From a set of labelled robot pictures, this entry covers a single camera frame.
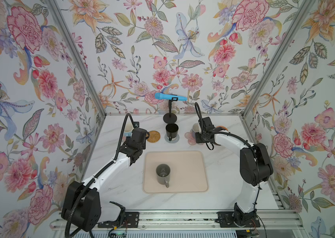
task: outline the orange coaster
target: orange coaster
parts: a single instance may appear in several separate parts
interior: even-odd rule
[[[159,139],[161,138],[161,135],[159,134],[158,131],[149,131],[149,138],[147,139],[147,141],[151,142],[151,143],[155,143],[157,141],[159,141]]]

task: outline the floral wallpaper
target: floral wallpaper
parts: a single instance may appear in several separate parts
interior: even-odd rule
[[[286,207],[335,238],[335,0],[313,5],[246,119]]]
[[[68,0],[58,5],[108,114],[240,113],[299,0]]]
[[[102,121],[43,0],[0,0],[0,238],[51,232]]]

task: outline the beige tray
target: beige tray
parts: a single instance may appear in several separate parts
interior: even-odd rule
[[[156,168],[170,166],[170,187],[159,184]],[[148,152],[145,156],[143,190],[145,193],[192,193],[208,190],[203,154],[200,151]]]

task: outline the microphone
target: microphone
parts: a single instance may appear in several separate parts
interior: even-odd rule
[[[187,98],[186,97],[183,97],[183,96],[177,96],[177,95],[172,95],[172,94],[164,94],[164,93],[155,93],[154,94],[154,97],[155,99],[158,99],[158,100],[173,100],[173,101],[176,101],[176,98],[179,100],[179,101],[187,101]]]

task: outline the gray mug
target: gray mug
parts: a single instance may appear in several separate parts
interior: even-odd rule
[[[157,181],[168,188],[170,181],[170,167],[167,164],[160,164],[156,168],[156,173]]]

